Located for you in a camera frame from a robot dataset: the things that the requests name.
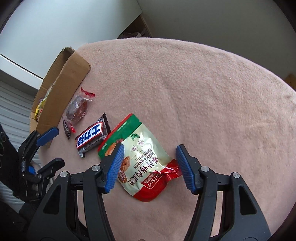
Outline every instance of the blue gripper pad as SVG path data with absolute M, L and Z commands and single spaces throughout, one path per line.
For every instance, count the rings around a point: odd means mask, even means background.
M 176 148 L 176 157 L 181 168 L 186 187 L 194 193 L 196 191 L 194 174 L 180 146 L 177 146 Z
M 121 145 L 118 149 L 118 152 L 116 153 L 113 162 L 108 170 L 107 173 L 107 180 L 105 184 L 105 191 L 106 193 L 109 193 L 110 190 L 114 187 L 115 181 L 119 172 L 119 169 L 121 167 L 122 161 L 124 158 L 124 146 Z
M 36 146 L 44 146 L 47 142 L 54 139 L 58 134 L 59 129 L 57 127 L 52 127 L 37 139 Z

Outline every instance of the black candy wrapper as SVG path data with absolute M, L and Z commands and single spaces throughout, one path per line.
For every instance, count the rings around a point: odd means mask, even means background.
M 100 145 L 111 132 L 109 123 L 104 113 L 100 119 L 75 138 L 76 148 L 80 157 L 85 156 L 85 152 Z
M 68 137 L 68 140 L 69 140 L 70 136 L 71 136 L 71 132 L 70 132 L 69 127 L 68 127 L 66 121 L 64 120 L 64 118 L 63 118 L 63 128 L 64 128 L 65 134 L 66 134 L 66 136 Z

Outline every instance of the metal screw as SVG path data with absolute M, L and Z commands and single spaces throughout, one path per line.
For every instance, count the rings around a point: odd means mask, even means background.
M 234 178 L 240 178 L 240 174 L 238 172 L 234 172 L 232 175 Z
M 67 171 L 62 171 L 59 175 L 61 177 L 66 177 L 68 175 L 68 172 Z
M 202 166 L 200 169 L 201 169 L 203 172 L 208 172 L 208 171 L 209 171 L 209 167 L 207 167 L 207 166 Z
M 95 165 L 91 168 L 94 172 L 97 172 L 98 170 L 100 170 L 100 166 L 99 165 Z

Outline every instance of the printed food image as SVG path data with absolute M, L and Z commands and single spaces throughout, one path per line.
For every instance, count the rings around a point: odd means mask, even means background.
M 126 178 L 126 175 L 124 174 L 124 171 L 121 168 L 119 169 L 119 173 L 118 173 L 117 177 L 120 180 L 120 182 L 122 182 L 122 183 L 126 183 L 128 181 Z
M 130 165 L 131 165 L 130 157 L 127 156 L 126 158 L 123 159 L 120 169 L 125 172 Z
M 116 143 L 112 143 L 109 146 L 109 148 L 106 150 L 105 156 L 111 155 L 115 147 L 116 147 Z

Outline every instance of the white corrugated panel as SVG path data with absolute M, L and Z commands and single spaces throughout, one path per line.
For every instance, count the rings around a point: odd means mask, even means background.
M 34 96 L 23 93 L 0 80 L 0 123 L 16 150 L 30 134 L 30 113 Z M 33 160 L 40 164 L 38 153 Z M 0 199 L 17 212 L 23 201 L 0 182 Z

